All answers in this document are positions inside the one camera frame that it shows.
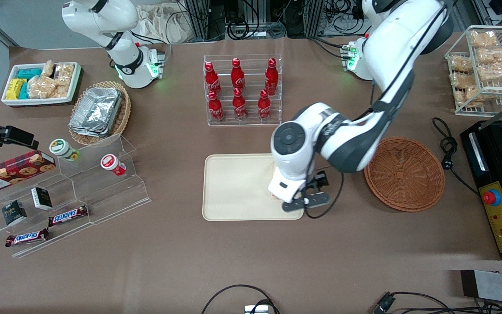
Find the control panel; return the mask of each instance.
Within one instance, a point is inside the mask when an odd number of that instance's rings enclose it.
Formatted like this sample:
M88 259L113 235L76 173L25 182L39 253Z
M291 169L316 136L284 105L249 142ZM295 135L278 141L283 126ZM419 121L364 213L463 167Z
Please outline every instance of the control panel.
M495 242L502 253L502 189L498 181L480 187L480 195L484 201L485 212L488 214Z

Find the yellow snack box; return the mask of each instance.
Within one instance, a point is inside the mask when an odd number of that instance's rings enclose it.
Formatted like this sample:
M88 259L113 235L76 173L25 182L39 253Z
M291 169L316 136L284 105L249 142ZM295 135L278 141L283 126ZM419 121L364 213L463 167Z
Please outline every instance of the yellow snack box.
M22 84L26 83L26 79L12 79L9 83L9 88L5 93L5 99L18 99Z

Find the metal wire basket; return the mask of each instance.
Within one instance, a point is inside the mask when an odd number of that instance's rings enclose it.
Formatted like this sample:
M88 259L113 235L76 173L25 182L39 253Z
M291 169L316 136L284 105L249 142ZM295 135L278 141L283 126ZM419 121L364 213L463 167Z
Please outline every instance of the metal wire basket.
M472 67L474 71L475 82L478 88L478 92L472 95L469 99L465 101L455 101L455 114L461 116L478 116L478 117L493 117L497 113L502 111L502 80L494 80L489 82L482 82L478 75L478 66L481 66L478 58L476 58L476 47L472 46L470 40L471 31L494 31L497 39L497 46L502 46L502 26L480 26L472 25L469 26L462 36L456 40L448 52L444 55L447 59L448 71L452 75L452 57L464 56L470 58L472 62ZM457 92L457 89L451 85L453 95ZM482 104L478 106L473 106L474 101L484 98L481 101Z

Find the beige tray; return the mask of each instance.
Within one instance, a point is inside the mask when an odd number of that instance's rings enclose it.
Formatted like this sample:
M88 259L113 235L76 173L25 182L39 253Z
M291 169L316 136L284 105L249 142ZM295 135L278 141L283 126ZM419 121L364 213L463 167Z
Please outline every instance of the beige tray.
M203 217L208 221L295 220L268 191L275 172L271 154L210 155L205 161Z

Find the cookie box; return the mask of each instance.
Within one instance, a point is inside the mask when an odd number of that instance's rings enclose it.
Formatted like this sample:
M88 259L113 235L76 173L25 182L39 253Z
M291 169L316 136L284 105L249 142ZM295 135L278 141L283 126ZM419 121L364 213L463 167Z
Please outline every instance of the cookie box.
M55 169L55 161L47 154L34 150L0 163L0 189Z
M77 62L64 62L64 63L75 65L75 69L73 70L73 75L71 78L71 84L69 85L66 97L46 98L46 99L5 99L5 93L9 88L10 80L17 78L18 70L36 69L36 68L42 69L45 63L18 64L14 65L10 70L9 77L7 78L7 83L5 84L5 88L3 89L3 94L1 96L1 102L11 107L72 105L71 101L75 97L78 80L81 75L81 66Z

